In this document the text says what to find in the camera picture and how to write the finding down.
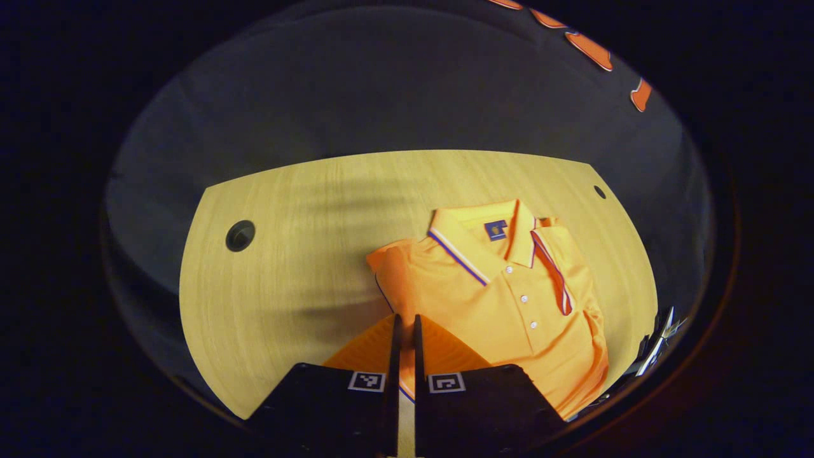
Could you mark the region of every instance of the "shirt label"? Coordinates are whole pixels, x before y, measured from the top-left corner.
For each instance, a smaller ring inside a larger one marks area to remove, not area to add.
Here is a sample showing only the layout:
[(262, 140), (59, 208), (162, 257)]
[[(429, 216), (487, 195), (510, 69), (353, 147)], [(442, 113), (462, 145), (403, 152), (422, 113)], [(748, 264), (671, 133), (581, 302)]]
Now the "shirt label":
[(489, 234), (490, 241), (493, 242), (495, 240), (501, 240), (506, 238), (506, 234), (503, 231), (503, 228), (506, 227), (505, 219), (502, 219), (500, 221), (487, 222), (486, 224), (484, 224), (484, 226), (486, 226), (486, 233)]

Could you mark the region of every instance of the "wood grain surface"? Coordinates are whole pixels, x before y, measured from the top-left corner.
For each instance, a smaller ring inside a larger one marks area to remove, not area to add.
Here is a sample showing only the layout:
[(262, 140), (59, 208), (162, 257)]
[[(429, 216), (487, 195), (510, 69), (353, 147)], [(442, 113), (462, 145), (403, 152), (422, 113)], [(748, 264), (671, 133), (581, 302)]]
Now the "wood grain surface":
[[(458, 150), (343, 156), (209, 187), (180, 282), (184, 334), (204, 380), (248, 418), (293, 364), (324, 362), (390, 313), (366, 254), (423, 238), (434, 209), (511, 199), (537, 217), (560, 217), (579, 244), (605, 316), (610, 386), (653, 332), (657, 308), (650, 262), (624, 208), (590, 165)], [(256, 235), (231, 252), (226, 233), (244, 219)], [(414, 410), (400, 396), (400, 456), (410, 456)]]

